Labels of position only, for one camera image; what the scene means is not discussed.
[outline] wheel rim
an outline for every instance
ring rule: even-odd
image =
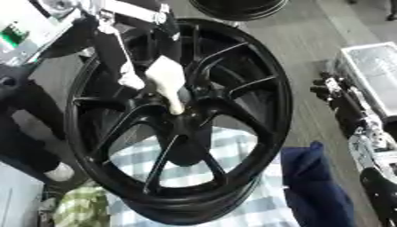
[[[211,212],[208,206],[202,206],[201,210],[205,210],[209,214],[205,215],[205,217],[193,216],[190,219],[186,219],[186,217],[182,219],[178,216],[179,219],[175,219],[174,217],[174,221],[169,221],[173,220],[173,218],[164,220],[148,214],[153,212],[141,212],[151,219],[163,223],[193,224],[202,223],[216,216],[224,215],[237,206],[243,200],[242,198],[245,198],[249,194],[253,186],[249,187],[248,185],[254,185],[254,182],[259,180],[261,171],[276,156],[288,133],[292,118],[292,93],[283,69],[271,53],[251,36],[233,27],[212,21],[179,20],[179,24],[183,36],[183,49],[187,50],[183,51],[183,65],[188,75],[187,88],[191,92],[191,95],[196,97],[192,99],[191,104],[188,104],[188,106],[191,107],[191,110],[197,112],[200,117],[204,116],[203,119],[200,118],[198,125],[205,125],[204,122],[211,121],[217,114],[226,114],[253,128],[259,142],[242,163],[229,173],[224,173],[219,168],[216,160],[211,155],[205,154],[203,161],[213,172],[215,183],[209,182],[184,188],[166,188],[159,186],[157,183],[159,174],[156,175],[153,171],[148,177],[152,182],[143,183],[126,176],[110,161],[106,162],[103,151],[109,148],[109,144],[114,142],[123,131],[131,128],[131,125],[143,123],[153,128],[161,126],[167,131],[170,125],[171,128],[174,128],[175,122],[172,121],[169,123],[169,119],[160,117],[167,115],[167,107],[156,100],[151,100],[151,102],[131,110],[131,108],[125,105],[125,102],[122,103],[119,98],[115,98],[114,93],[110,96],[108,94],[101,94],[102,91],[94,88],[96,86],[90,86],[96,80],[95,78],[97,78],[92,77],[92,75],[103,71],[103,68],[95,58],[86,64],[72,86],[66,108],[66,132],[76,159],[81,163],[87,173],[108,191],[130,201],[133,204],[131,207],[135,210],[144,207],[145,211],[147,211],[148,208],[154,209],[161,207],[163,210],[168,210],[170,212],[169,216],[172,216],[172,212],[174,214],[176,210],[187,209],[192,204],[208,203],[211,205],[209,207],[214,208],[214,203],[211,203],[212,201],[219,201],[221,198],[230,198],[233,193],[236,194],[236,192],[241,191],[240,195],[234,198],[234,206],[229,206],[229,209],[224,208],[222,212],[219,211],[217,214],[216,212]],[[153,59],[156,59],[156,53],[153,51],[155,45],[148,44],[150,42],[137,45],[141,41],[144,43],[143,40],[151,40],[151,36],[141,36],[136,31],[132,33],[134,34],[129,35],[129,39],[131,40],[129,47],[144,46],[144,52],[146,52],[146,54],[139,54],[139,50],[132,50],[134,56],[138,56],[138,58],[140,56],[135,62],[137,71],[139,71],[140,68],[145,69]],[[220,50],[214,52],[214,46],[220,47]],[[232,69],[231,66],[233,63],[230,64],[230,62],[235,62],[236,58],[240,58],[241,56],[245,56],[246,64],[256,65],[257,72],[251,72],[253,76],[251,80],[245,78],[244,82],[238,86],[236,86],[236,80],[230,82],[230,84],[234,84],[235,86],[232,86],[232,89],[224,86],[226,90],[222,92],[219,92],[218,89],[212,86],[206,86],[208,85],[206,83],[208,79],[211,82],[226,83],[223,82],[223,77],[226,74],[230,77],[241,77],[241,75],[237,74],[236,70]],[[204,72],[209,71],[214,71],[214,73],[211,73],[209,76],[203,76]],[[209,95],[201,95],[203,90]],[[261,90],[261,92],[270,92],[269,90],[271,90],[271,94],[275,97],[274,102],[272,102],[273,109],[271,112],[274,117],[271,120],[273,121],[271,129],[267,129],[261,122],[244,110],[244,108],[231,101],[233,98],[240,97],[245,92],[252,90]],[[135,96],[135,98],[140,96],[131,90],[127,90],[126,93],[131,97]],[[88,124],[87,120],[83,120],[85,114],[90,116],[90,111],[97,109],[111,109],[113,111],[129,110],[128,113],[122,115],[124,121],[127,120],[128,124],[114,124],[121,125],[121,127],[111,127],[114,129],[113,133],[107,133],[105,136],[107,140],[102,140],[107,142],[99,142],[99,145],[95,138],[90,138],[95,137],[94,135],[96,133],[85,130]],[[180,136],[173,137],[170,141],[180,139]],[[91,145],[90,140],[94,140],[94,144],[96,145]],[[157,162],[157,164],[156,166],[159,169],[164,166],[162,162]]]
[[[226,1],[224,0],[191,0],[197,9],[204,14],[220,20],[246,21],[268,17],[283,9],[288,0],[268,1]]]

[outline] wheel spoke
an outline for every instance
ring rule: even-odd
[[[181,135],[174,136],[167,145],[166,149],[161,151],[159,157],[154,162],[146,182],[144,183],[144,193],[153,193],[159,189],[161,173],[168,162],[168,155],[173,149],[175,149],[175,146],[178,145],[178,141],[181,138]]]
[[[214,175],[214,180],[218,184],[226,184],[227,183],[227,175],[223,167],[219,164],[219,162],[214,158],[214,156],[206,149],[199,141],[191,140],[195,146],[197,146],[198,151],[202,155],[203,161],[209,167],[211,172]]]
[[[248,113],[242,106],[236,104],[233,100],[226,98],[217,98],[210,102],[211,106],[217,114],[224,114],[233,117],[236,120],[243,122],[245,125],[253,129],[258,137],[267,140],[268,142],[273,137],[273,132],[265,125],[259,122],[255,117]]]
[[[211,69],[213,66],[218,64],[221,60],[223,60],[225,57],[228,57],[233,52],[240,51],[242,48],[245,48],[246,45],[247,43],[235,44],[220,51],[217,51],[216,53],[213,53],[209,56],[206,56],[199,61],[197,68],[193,73],[193,80],[199,78],[199,76],[201,76],[203,72]]]
[[[99,97],[79,97],[74,98],[73,103],[85,109],[112,109],[123,112],[126,106],[116,98],[99,98]]]
[[[265,85],[268,85],[270,82],[273,82],[276,79],[277,79],[276,76],[271,75],[269,77],[266,77],[266,78],[263,78],[260,80],[247,82],[247,83],[239,85],[238,87],[230,90],[228,95],[231,99],[240,98],[248,92],[259,90],[259,89],[263,88]]]
[[[145,124],[148,126],[155,125],[158,129],[161,127],[158,121],[152,122],[152,114],[156,114],[160,106],[156,105],[144,105],[133,109],[130,112],[124,113],[114,125],[107,131],[107,133],[102,137],[101,141],[94,148],[93,152],[90,154],[90,158],[99,163],[103,163],[109,159],[108,150],[112,143],[117,140],[124,132],[132,127]]]

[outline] concrete floor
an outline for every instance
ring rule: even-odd
[[[179,17],[205,18],[188,1],[167,2]],[[341,47],[397,41],[397,22],[385,22],[386,8],[384,1],[361,0],[349,5],[344,0],[291,0],[279,13],[242,26],[273,51],[291,80],[295,113],[285,145],[304,146],[313,140],[325,144],[333,174],[355,204],[359,227],[378,226],[377,218],[332,112],[309,87],[318,76],[317,63],[333,59]],[[81,66],[75,56],[50,59],[35,72],[35,79],[64,107],[68,87]],[[23,112],[16,118],[29,134],[46,140],[49,149],[76,166],[67,145],[52,138],[43,125]]]

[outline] white plastic part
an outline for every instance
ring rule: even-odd
[[[121,39],[120,31],[117,30],[117,28],[114,27],[112,24],[102,20],[99,21],[98,30],[105,34],[116,35],[117,40],[119,41],[119,45],[127,58],[127,62],[124,63],[124,65],[120,69],[121,78],[119,80],[119,84],[136,90],[143,89],[145,86],[144,81],[136,75],[134,65],[132,65],[132,61],[127,53],[124,42]]]
[[[134,67],[131,63],[126,62],[121,67],[121,78],[119,84],[136,90],[144,88],[144,81],[136,75]]]
[[[157,92],[168,99],[169,112],[180,115],[184,112],[184,106],[178,97],[178,91],[186,83],[181,64],[160,56],[145,72],[146,76],[157,85]]]

